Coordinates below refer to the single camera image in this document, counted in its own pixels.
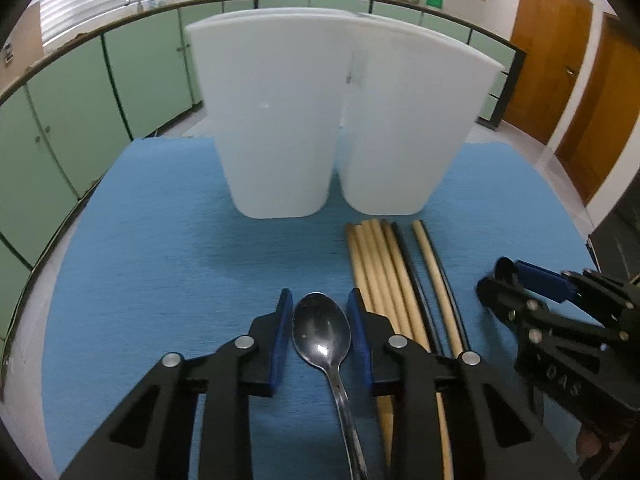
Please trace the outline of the left white plastic container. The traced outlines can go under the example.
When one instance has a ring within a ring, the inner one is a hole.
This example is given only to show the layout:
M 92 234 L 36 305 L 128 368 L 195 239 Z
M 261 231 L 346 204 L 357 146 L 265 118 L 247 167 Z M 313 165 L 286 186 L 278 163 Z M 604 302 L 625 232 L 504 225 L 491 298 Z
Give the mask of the left white plastic container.
M 356 18 L 258 9 L 186 26 L 218 157 L 244 216 L 307 217 L 326 203 Z

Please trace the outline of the silver metal spoon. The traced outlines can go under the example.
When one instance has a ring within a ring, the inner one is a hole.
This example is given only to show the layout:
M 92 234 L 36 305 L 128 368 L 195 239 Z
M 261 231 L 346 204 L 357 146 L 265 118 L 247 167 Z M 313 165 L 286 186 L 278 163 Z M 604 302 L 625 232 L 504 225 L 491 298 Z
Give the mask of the silver metal spoon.
M 292 339 L 298 355 L 326 376 L 341 427 L 350 478 L 369 478 L 348 393 L 341 378 L 341 365 L 352 345 L 346 314 L 323 292 L 310 292 L 293 310 Z

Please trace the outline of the red patterned bamboo chopstick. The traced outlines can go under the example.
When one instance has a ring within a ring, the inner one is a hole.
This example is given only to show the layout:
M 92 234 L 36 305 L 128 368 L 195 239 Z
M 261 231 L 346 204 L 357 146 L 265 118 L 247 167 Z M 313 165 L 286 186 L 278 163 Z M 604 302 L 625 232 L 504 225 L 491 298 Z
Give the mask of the red patterned bamboo chopstick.
M 376 314 L 385 315 L 390 320 L 396 334 L 400 333 L 399 323 L 394 311 L 393 298 L 390 296 L 383 263 L 378 253 L 373 231 L 369 222 L 355 226 L 360 252 L 366 268 L 367 281 L 373 309 Z

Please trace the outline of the black chopstick silver band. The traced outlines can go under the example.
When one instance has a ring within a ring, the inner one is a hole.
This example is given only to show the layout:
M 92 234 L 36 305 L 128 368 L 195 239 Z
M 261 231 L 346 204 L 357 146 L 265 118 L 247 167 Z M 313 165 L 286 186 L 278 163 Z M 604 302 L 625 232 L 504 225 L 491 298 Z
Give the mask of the black chopstick silver band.
M 442 348 L 442 343 L 440 342 L 435 323 L 431 315 L 430 305 L 428 304 L 428 301 L 425 297 L 420 278 L 416 273 L 416 267 L 414 266 L 411 259 L 405 239 L 402 236 L 400 227 L 398 226 L 397 222 L 393 222 L 390 227 L 392 228 L 392 231 L 395 235 L 402 261 L 405 263 L 409 282 L 414 296 L 416 297 L 416 304 L 418 305 L 416 308 L 420 312 L 422 324 L 426 333 L 426 338 L 428 343 L 430 344 L 430 349 L 436 354 L 442 356 L 444 354 L 444 349 Z

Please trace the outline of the blue table cloth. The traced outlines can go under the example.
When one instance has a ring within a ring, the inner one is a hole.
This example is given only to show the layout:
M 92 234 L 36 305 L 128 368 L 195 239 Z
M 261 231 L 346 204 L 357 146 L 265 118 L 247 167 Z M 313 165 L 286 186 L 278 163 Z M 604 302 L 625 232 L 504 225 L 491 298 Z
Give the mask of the blue table cloth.
M 472 347 L 521 388 L 515 340 L 475 295 L 500 257 L 555 271 L 591 266 L 550 186 L 499 142 L 466 144 L 421 212 Z M 166 353 L 218 349 L 270 313 L 280 292 L 344 304 L 352 270 L 344 227 L 360 214 L 334 188 L 307 218 L 253 220 L 232 204 L 209 139 L 134 142 L 81 215 L 44 337 L 42 402 L 64 469 Z

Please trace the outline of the plain bamboo chopstick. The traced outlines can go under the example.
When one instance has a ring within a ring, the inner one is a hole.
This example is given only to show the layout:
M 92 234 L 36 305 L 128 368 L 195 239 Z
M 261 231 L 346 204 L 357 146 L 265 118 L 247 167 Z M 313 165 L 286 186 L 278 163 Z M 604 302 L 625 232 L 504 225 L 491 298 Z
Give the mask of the plain bamboo chopstick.
M 355 226 L 351 223 L 347 223 L 345 231 L 350 260 L 352 260 L 352 273 L 354 274 L 355 284 L 360 289 L 366 310 L 368 312 L 375 313 L 369 292 L 366 268 L 364 267 L 363 258 L 360 252 Z M 388 469 L 390 468 L 393 443 L 394 414 L 392 398 L 390 396 L 379 396 L 376 399 L 376 404 L 378 404 L 378 422 L 380 423 L 385 453 L 385 469 Z

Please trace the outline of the green kitchen base cabinets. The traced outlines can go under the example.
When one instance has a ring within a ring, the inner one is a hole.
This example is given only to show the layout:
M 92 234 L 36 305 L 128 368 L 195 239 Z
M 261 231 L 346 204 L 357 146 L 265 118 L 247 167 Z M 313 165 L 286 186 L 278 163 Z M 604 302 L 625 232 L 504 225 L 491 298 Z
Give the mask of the green kitchen base cabinets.
M 524 51 L 483 27 L 394 0 L 188 0 L 84 32 L 29 66 L 1 95 L 1 350 L 63 226 L 120 153 L 198 104 L 186 26 L 250 9 L 336 9 L 440 32 L 502 66 L 480 112 L 499 125 Z

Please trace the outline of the right white plastic container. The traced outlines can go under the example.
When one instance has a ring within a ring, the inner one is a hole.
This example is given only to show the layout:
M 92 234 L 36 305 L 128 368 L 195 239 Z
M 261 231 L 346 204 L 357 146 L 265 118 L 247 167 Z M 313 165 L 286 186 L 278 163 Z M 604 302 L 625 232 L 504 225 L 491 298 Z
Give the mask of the right white plastic container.
M 360 14 L 337 171 L 344 200 L 369 216 L 428 202 L 503 66 L 440 32 Z

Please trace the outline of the white plastic container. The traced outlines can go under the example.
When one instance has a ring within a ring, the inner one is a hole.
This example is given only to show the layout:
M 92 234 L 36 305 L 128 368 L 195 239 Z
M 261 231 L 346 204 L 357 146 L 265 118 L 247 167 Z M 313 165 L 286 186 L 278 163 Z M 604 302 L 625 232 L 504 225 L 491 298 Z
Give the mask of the white plastic container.
M 440 32 L 360 14 L 337 171 L 344 200 L 369 216 L 428 202 L 503 66 Z
M 356 18 L 258 9 L 186 26 L 218 157 L 244 216 L 307 217 L 326 203 Z

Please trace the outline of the wooden door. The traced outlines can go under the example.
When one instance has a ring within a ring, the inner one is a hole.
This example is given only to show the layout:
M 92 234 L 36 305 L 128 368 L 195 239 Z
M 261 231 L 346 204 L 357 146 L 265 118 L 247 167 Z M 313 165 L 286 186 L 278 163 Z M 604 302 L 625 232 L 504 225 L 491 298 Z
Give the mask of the wooden door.
M 589 0 L 520 0 L 511 36 L 526 53 L 504 119 L 537 141 L 552 137 L 587 49 Z
M 639 49 L 619 18 L 606 14 L 582 100 L 556 151 L 588 204 L 626 146 L 639 115 Z

